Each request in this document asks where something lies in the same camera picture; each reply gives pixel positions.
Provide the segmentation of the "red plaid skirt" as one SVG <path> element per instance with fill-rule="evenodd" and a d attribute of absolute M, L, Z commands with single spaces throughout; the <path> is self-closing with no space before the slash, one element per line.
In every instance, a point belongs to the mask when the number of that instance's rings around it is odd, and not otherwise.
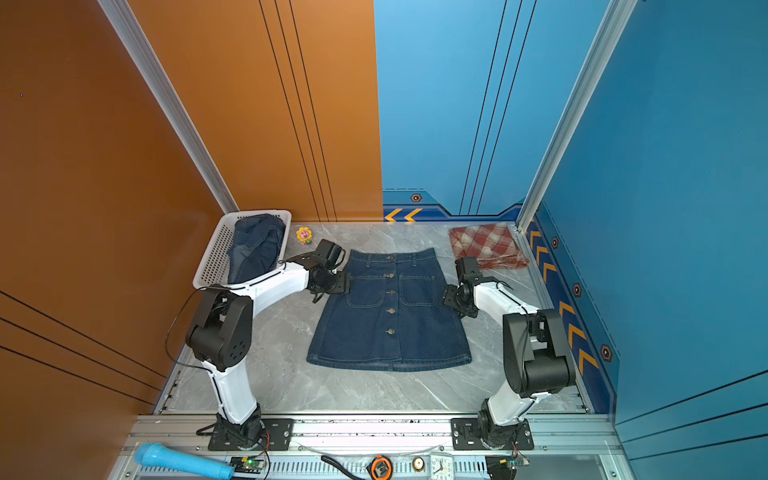
<path fill-rule="evenodd" d="M 448 237 L 457 259 L 474 257 L 481 269 L 522 269 L 529 264 L 507 223 L 457 227 Z"/>

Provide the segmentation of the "dark blue denim skirt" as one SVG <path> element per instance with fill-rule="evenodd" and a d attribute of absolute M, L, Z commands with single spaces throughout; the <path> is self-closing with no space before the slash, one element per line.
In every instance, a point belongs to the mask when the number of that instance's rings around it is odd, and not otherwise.
<path fill-rule="evenodd" d="M 350 290 L 331 296 L 306 361 L 334 369 L 422 372 L 467 365 L 470 346 L 458 313 L 443 304 L 447 282 L 433 248 L 353 250 Z"/>

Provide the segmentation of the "white plastic laundry basket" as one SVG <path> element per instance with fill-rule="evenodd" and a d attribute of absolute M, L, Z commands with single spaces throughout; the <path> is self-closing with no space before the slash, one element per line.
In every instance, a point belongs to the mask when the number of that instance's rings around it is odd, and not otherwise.
<path fill-rule="evenodd" d="M 278 260 L 284 258 L 288 242 L 288 232 L 291 226 L 292 214 L 288 210 L 251 210 L 238 211 L 223 215 L 211 235 L 206 250 L 199 262 L 192 281 L 194 288 L 209 287 L 212 285 L 228 286 L 229 277 L 229 249 L 234 241 L 236 223 L 244 218 L 257 215 L 272 215 L 281 219 L 284 224 L 284 237 L 279 251 Z"/>

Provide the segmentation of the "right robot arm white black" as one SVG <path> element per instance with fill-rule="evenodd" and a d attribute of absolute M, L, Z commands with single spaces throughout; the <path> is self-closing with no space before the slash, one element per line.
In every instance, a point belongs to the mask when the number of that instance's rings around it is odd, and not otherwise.
<path fill-rule="evenodd" d="M 481 404 L 473 431 L 459 437 L 459 447 L 468 449 L 476 438 L 489 449 L 530 450 L 526 415 L 577 380 L 562 315 L 521 300 L 511 286 L 484 275 L 474 257 L 456 260 L 455 267 L 458 283 L 445 288 L 443 304 L 462 317 L 484 312 L 498 321 L 505 376 L 498 391 Z"/>

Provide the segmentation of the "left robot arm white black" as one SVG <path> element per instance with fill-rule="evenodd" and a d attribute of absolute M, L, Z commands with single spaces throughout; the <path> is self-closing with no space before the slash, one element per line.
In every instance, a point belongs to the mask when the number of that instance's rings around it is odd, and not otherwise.
<path fill-rule="evenodd" d="M 262 420 L 246 369 L 253 321 L 258 313 L 294 293 L 308 291 L 314 301 L 348 293 L 351 276 L 339 269 L 344 255 L 341 246 L 322 240 L 315 250 L 282 261 L 242 286 L 200 289 L 203 297 L 185 343 L 208 374 L 218 402 L 215 422 L 198 431 L 210 437 L 210 450 L 248 451 L 267 446 L 269 427 Z"/>

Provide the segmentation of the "yellow flower pink bear toy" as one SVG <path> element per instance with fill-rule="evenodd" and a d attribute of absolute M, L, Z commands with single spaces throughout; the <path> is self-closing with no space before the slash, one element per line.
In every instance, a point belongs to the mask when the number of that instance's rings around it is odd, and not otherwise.
<path fill-rule="evenodd" d="M 313 241 L 313 232 L 309 227 L 300 227 L 296 231 L 297 240 L 304 245 L 310 245 Z"/>

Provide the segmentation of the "small white clock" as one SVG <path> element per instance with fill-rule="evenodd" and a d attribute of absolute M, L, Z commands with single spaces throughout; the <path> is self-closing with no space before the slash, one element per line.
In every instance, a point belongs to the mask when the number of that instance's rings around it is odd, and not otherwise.
<path fill-rule="evenodd" d="M 454 480 L 454 459 L 449 454 L 431 454 L 429 458 L 431 480 Z"/>

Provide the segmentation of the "small round brass object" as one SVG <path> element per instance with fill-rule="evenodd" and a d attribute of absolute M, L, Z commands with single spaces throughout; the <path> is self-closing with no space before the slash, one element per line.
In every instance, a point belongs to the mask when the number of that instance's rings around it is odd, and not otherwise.
<path fill-rule="evenodd" d="M 422 457 L 414 457 L 412 460 L 412 469 L 417 472 L 423 472 L 425 469 L 425 461 Z"/>

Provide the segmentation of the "small green circuit board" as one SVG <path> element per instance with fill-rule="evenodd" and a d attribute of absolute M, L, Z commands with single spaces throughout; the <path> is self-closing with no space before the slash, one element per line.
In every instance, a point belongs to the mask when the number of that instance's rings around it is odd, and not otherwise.
<path fill-rule="evenodd" d="M 230 465 L 237 474 L 258 475 L 266 472 L 268 462 L 264 457 L 240 456 L 232 457 L 230 459 Z"/>

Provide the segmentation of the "blue microphone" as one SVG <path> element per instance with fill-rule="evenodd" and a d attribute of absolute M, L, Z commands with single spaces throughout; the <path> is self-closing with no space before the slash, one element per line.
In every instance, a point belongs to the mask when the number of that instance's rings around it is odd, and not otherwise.
<path fill-rule="evenodd" d="M 162 467 L 210 479 L 232 479 L 235 469 L 220 461 L 171 450 L 159 443 L 141 445 L 134 461 L 144 467 Z"/>

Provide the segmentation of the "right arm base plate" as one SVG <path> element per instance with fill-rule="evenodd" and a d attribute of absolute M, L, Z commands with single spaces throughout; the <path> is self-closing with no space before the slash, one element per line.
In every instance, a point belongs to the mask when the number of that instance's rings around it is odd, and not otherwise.
<path fill-rule="evenodd" d="M 491 422 L 481 424 L 477 417 L 453 418 L 450 421 L 453 449 L 465 450 L 518 450 L 535 448 L 533 434 L 527 420 L 510 426 Z"/>

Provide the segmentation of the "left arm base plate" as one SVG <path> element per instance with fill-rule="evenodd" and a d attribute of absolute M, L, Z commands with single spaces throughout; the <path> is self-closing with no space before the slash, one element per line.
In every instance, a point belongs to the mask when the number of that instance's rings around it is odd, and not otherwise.
<path fill-rule="evenodd" d="M 210 451 L 287 451 L 293 434 L 291 418 L 266 418 L 240 427 L 229 426 L 223 419 L 199 430 L 209 434 Z"/>

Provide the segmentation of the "aluminium front rail frame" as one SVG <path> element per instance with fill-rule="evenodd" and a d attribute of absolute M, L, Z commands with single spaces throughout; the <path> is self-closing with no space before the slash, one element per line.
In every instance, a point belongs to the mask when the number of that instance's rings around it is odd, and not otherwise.
<path fill-rule="evenodd" d="M 159 443 L 177 452 L 230 465 L 232 457 L 258 456 L 268 462 L 265 473 L 237 474 L 236 479 L 368 479 L 377 455 L 388 457 L 393 479 L 430 479 L 431 454 L 454 459 L 455 479 L 631 479 L 633 473 L 607 418 L 585 414 L 534 414 L 528 418 L 532 451 L 453 449 L 453 418 L 468 414 L 327 414 L 268 415 L 291 418 L 293 434 L 287 451 L 210 451 L 209 436 L 198 431 L 213 422 L 210 415 L 141 416 L 118 455 L 112 479 L 210 479 L 162 467 L 144 467 L 134 453 Z M 425 461 L 423 472 L 412 469 L 414 457 Z"/>

